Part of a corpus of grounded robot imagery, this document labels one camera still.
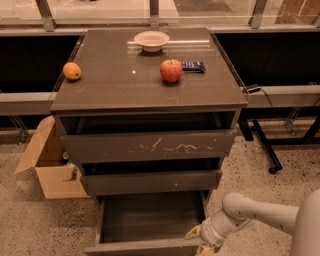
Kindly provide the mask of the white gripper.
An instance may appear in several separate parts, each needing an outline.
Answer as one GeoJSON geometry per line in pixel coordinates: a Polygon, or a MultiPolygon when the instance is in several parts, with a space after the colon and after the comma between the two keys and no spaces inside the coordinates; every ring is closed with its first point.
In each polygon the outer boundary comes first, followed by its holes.
{"type": "Polygon", "coordinates": [[[194,226],[186,235],[186,240],[201,237],[206,245],[200,245],[197,249],[196,256],[214,256],[214,249],[219,248],[223,244],[223,239],[214,226],[214,218],[205,219],[201,225],[194,226]]]}

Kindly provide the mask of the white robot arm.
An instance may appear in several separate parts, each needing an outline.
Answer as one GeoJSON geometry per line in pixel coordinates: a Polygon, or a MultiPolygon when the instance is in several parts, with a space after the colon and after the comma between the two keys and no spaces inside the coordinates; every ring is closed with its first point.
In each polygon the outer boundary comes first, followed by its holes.
{"type": "Polygon", "coordinates": [[[259,202],[228,193],[222,208],[194,226],[186,240],[199,239],[196,256],[209,256],[227,237],[259,221],[292,236],[289,256],[320,256],[320,190],[310,193],[299,207],[259,202]]]}

